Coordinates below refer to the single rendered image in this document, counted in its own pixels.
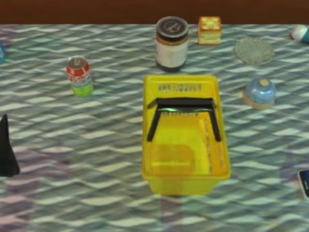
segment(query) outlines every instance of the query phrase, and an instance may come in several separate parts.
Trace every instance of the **cell phone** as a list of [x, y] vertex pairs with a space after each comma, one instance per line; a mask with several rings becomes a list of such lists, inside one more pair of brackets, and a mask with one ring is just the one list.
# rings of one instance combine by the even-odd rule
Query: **cell phone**
[[299, 171], [297, 179], [304, 199], [309, 201], [309, 170]]

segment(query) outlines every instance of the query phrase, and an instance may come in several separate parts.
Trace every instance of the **dark cone-shaped object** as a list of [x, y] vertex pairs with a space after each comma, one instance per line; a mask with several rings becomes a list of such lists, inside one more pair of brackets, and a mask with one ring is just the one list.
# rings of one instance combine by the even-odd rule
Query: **dark cone-shaped object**
[[20, 169], [10, 144], [9, 123], [7, 115], [0, 122], [0, 177], [18, 175]]

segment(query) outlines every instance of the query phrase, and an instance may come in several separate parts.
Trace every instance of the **can top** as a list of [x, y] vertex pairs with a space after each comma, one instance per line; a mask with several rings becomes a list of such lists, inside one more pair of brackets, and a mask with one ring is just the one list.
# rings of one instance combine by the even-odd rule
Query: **can top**
[[179, 17], [168, 16], [161, 18], [156, 25], [157, 32], [167, 38], [178, 38], [188, 33], [188, 23]]
[[87, 64], [87, 61], [82, 56], [73, 56], [68, 59], [67, 66], [70, 69], [82, 69]]

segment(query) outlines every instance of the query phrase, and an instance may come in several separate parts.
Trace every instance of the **brown wooden wall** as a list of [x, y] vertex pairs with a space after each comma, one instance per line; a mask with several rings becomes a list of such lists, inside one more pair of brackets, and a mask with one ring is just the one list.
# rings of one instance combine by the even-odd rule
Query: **brown wooden wall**
[[309, 0], [0, 0], [0, 24], [153, 24], [164, 16], [197, 23], [309, 24]]

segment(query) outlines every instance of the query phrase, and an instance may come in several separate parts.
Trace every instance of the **storage box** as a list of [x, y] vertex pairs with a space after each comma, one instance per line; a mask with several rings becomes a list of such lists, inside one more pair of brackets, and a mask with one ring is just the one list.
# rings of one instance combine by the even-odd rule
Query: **storage box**
[[220, 17], [201, 16], [198, 21], [198, 43], [217, 45], [221, 40]]
[[147, 76], [143, 93], [142, 176], [154, 194], [208, 194], [230, 177], [215, 76]]

